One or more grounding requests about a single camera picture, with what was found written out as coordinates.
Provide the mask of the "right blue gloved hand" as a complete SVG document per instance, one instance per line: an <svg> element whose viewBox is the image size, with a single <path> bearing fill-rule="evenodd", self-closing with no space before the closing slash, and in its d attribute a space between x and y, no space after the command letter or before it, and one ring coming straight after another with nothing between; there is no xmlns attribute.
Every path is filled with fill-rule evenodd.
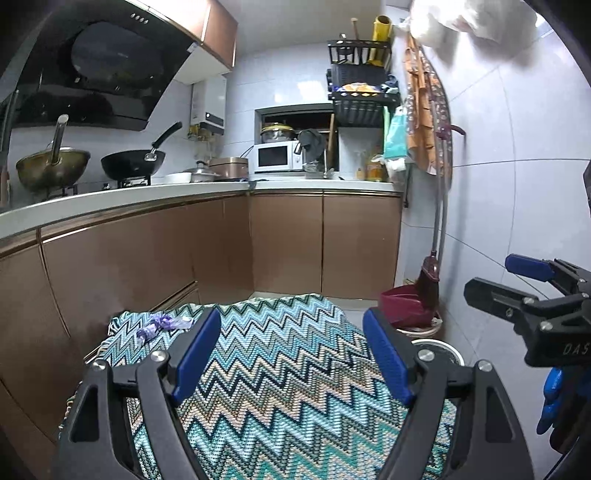
<svg viewBox="0 0 591 480"><path fill-rule="evenodd" d="M565 385L568 383L570 368L552 368L543 386L544 403L536 426L536 433L543 435L550 428L557 428L562 420Z"/></svg>

